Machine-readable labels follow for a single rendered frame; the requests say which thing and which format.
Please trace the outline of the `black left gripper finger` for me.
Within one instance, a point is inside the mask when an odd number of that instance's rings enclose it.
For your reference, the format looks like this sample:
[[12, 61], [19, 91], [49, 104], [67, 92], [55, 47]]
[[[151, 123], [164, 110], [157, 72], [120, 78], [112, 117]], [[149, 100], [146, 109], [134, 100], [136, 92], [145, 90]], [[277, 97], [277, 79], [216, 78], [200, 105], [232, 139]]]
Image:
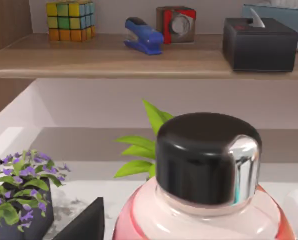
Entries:
[[52, 240], [104, 240], [104, 198], [97, 197]]

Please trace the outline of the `pink bottle with black cap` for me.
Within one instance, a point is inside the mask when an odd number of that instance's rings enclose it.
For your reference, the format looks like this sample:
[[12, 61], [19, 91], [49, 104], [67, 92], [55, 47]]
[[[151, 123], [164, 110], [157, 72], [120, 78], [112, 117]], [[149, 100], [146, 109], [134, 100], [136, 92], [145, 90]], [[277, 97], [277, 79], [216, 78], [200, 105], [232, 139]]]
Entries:
[[167, 120], [155, 144], [155, 176], [123, 206], [112, 240], [296, 240], [259, 185], [262, 140], [226, 114]]

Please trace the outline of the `purple flower plant grey pot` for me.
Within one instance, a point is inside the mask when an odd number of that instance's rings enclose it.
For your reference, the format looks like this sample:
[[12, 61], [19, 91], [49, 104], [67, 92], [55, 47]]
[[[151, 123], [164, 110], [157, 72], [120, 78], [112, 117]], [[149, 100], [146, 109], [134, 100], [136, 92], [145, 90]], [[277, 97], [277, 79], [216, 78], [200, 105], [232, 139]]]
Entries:
[[0, 240], [43, 240], [54, 222], [51, 184], [62, 186], [69, 170], [34, 149], [0, 158]]

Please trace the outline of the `green leafy plant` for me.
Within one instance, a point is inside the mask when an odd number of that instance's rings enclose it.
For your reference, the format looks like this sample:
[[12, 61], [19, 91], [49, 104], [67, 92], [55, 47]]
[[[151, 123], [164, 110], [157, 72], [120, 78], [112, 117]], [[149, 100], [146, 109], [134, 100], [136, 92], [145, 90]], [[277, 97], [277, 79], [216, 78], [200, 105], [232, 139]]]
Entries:
[[[149, 101], [142, 100], [148, 121], [151, 125], [153, 133], [158, 134], [160, 127], [174, 116], [168, 112], [158, 109]], [[119, 143], [129, 144], [121, 155], [142, 157], [143, 159], [130, 160], [120, 167], [114, 178], [122, 178], [126, 176], [147, 173], [146, 180], [156, 175], [156, 142], [139, 135], [125, 135], [115, 140]]]

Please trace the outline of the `wooden shelf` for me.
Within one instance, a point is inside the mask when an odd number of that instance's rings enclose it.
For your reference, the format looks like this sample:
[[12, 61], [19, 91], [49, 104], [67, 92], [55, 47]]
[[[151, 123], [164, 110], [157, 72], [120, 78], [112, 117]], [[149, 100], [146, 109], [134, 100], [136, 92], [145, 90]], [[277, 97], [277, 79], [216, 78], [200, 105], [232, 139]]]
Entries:
[[123, 39], [49, 42], [37, 33], [0, 49], [0, 119], [16, 126], [143, 125], [146, 99], [172, 114], [221, 112], [260, 128], [298, 129], [298, 54], [291, 73], [235, 73], [221, 35], [165, 45], [154, 56]]

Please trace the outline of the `blue stapler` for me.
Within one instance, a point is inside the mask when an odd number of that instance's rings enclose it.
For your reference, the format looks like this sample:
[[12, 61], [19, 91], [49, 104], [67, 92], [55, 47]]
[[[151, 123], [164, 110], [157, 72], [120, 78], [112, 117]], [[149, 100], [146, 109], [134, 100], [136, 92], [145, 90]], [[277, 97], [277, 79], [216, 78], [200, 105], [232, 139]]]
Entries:
[[129, 31], [128, 37], [123, 41], [126, 47], [146, 55], [162, 54], [161, 45], [164, 43], [162, 33], [139, 17], [128, 17], [124, 26]]

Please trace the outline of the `colourful puzzle cube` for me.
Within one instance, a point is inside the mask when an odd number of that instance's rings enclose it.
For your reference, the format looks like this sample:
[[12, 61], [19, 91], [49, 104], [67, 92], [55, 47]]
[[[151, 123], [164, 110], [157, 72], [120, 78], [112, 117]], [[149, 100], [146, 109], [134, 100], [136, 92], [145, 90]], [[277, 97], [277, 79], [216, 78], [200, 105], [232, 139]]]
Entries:
[[59, 0], [45, 6], [50, 41], [84, 42], [96, 35], [92, 0]]

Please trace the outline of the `red and brown box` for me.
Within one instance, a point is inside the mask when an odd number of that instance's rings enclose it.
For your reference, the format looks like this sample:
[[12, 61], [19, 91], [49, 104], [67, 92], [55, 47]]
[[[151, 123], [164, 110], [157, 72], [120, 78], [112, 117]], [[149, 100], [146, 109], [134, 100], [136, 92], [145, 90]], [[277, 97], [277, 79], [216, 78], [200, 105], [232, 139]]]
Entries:
[[196, 34], [196, 10], [186, 6], [156, 8], [156, 30], [163, 35], [163, 43], [193, 43]]

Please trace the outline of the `black tissue box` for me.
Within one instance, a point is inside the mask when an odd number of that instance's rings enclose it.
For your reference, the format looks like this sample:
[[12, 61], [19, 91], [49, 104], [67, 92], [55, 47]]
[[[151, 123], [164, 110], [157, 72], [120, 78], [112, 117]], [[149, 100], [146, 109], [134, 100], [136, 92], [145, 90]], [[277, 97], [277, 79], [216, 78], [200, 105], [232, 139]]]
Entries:
[[226, 18], [222, 53], [233, 71], [292, 72], [298, 33], [274, 18]]

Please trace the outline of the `light blue tissue box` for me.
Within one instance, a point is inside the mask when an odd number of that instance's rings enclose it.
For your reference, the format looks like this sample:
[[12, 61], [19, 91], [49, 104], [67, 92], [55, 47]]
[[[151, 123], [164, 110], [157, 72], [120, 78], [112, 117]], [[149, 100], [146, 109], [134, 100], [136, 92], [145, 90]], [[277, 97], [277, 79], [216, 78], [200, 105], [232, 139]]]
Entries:
[[255, 4], [250, 3], [242, 6], [242, 17], [251, 18], [252, 13], [250, 9], [254, 9], [261, 18], [273, 18], [298, 33], [298, 8], [278, 7], [271, 3], [262, 2]]

